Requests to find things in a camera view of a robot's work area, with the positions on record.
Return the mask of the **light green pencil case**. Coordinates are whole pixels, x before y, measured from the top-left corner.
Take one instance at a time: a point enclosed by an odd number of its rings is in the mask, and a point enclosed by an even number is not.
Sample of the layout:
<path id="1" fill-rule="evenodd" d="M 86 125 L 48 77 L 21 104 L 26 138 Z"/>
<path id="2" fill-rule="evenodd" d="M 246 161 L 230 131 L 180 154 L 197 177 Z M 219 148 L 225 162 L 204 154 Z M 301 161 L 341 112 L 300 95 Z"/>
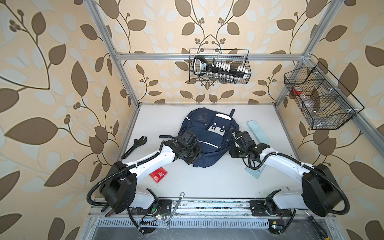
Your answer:
<path id="1" fill-rule="evenodd" d="M 267 145 L 269 144 L 268 136 L 265 134 L 262 127 L 255 120 L 248 121 L 247 126 L 258 143 L 264 143 Z"/>

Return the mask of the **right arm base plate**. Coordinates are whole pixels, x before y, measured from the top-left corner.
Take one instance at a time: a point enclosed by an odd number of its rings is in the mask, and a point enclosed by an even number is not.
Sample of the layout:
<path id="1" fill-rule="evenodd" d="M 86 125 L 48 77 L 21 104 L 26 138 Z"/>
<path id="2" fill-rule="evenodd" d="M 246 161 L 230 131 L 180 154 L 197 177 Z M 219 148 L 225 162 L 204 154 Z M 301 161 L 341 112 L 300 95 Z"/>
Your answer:
<path id="1" fill-rule="evenodd" d="M 253 217 L 291 217 L 293 212 L 289 209 L 281 210 L 271 202 L 265 200 L 251 200 L 250 211 Z"/>

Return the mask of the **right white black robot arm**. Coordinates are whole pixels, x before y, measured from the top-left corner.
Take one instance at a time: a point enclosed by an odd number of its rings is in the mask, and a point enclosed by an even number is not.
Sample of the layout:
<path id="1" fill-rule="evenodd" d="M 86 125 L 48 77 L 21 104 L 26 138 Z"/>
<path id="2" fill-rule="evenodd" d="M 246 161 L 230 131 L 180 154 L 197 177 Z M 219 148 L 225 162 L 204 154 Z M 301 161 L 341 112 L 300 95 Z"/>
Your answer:
<path id="1" fill-rule="evenodd" d="M 324 234 L 314 215 L 346 215 L 351 204 L 347 195 L 337 184 L 330 169 L 323 165 L 311 165 L 289 155 L 280 153 L 265 143 L 256 144 L 248 132 L 232 128 L 230 134 L 235 144 L 230 148 L 232 158 L 242 159 L 245 166 L 258 171 L 263 166 L 272 167 L 298 182 L 297 190 L 275 190 L 265 197 L 263 205 L 256 210 L 276 217 L 284 210 L 293 210 L 291 218 L 277 233 L 282 234 L 290 226 L 297 210 L 310 211 L 308 216 L 318 233 Z"/>

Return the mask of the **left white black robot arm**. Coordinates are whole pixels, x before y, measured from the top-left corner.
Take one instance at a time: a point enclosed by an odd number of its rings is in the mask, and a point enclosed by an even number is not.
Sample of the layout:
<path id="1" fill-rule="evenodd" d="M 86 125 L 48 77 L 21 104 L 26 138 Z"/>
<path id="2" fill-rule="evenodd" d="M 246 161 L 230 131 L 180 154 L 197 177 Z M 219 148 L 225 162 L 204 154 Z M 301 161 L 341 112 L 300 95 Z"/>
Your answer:
<path id="1" fill-rule="evenodd" d="M 177 159 L 191 164 L 200 158 L 200 151 L 198 138 L 191 131 L 186 131 L 173 140 L 162 141 L 157 151 L 142 159 L 130 163 L 114 163 L 107 176 L 89 190 L 86 200 L 91 206 L 110 207 L 115 214 L 128 211 L 131 222 L 145 235 L 148 231 L 134 220 L 130 209 L 152 211 L 157 196 L 150 189 L 139 190 L 138 182 Z"/>

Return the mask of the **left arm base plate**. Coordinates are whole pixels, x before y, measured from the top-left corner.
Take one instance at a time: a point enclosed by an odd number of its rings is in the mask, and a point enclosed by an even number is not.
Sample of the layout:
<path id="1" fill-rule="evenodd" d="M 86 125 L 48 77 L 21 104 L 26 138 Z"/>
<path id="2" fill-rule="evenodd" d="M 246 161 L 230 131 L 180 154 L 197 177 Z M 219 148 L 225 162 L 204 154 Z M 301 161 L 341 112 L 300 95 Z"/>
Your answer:
<path id="1" fill-rule="evenodd" d="M 150 215 L 166 215 L 169 216 L 172 210 L 172 200 L 158 199 L 150 206 Z"/>

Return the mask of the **navy blue student backpack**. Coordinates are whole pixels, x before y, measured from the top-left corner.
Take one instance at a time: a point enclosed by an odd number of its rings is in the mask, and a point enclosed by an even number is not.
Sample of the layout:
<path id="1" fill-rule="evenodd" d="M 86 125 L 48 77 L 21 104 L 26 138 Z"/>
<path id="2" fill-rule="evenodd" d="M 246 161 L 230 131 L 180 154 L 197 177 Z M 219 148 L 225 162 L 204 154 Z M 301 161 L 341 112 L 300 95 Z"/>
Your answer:
<path id="1" fill-rule="evenodd" d="M 240 129 L 233 118 L 235 109 L 230 114 L 223 114 L 207 108 L 191 111 L 184 119 L 178 136 L 186 131 L 197 137 L 197 145 L 201 148 L 201 156 L 194 161 L 186 161 L 195 168 L 208 168 L 214 165 L 235 144 L 231 130 Z"/>

